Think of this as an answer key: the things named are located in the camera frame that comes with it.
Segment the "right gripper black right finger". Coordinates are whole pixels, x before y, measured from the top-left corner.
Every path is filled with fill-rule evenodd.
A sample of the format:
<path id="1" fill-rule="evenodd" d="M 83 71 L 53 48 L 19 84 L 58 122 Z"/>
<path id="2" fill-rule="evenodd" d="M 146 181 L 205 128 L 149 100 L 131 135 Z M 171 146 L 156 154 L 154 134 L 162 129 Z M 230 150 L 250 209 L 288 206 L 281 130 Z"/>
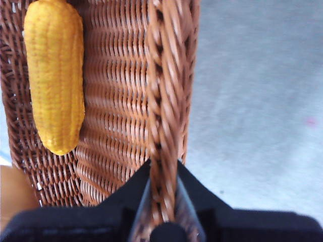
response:
<path id="1" fill-rule="evenodd" d="M 312 217 L 286 211 L 234 209 L 180 162 L 178 175 L 207 241 L 322 241 L 322 227 Z"/>

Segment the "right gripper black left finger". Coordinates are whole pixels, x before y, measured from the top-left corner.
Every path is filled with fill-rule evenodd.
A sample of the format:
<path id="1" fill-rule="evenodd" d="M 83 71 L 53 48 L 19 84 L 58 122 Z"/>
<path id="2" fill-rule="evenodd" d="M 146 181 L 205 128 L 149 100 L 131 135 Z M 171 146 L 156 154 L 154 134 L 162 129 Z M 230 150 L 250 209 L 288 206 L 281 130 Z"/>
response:
<path id="1" fill-rule="evenodd" d="M 126 241 L 149 178 L 146 161 L 97 206 L 23 211 L 7 225 L 8 241 Z"/>

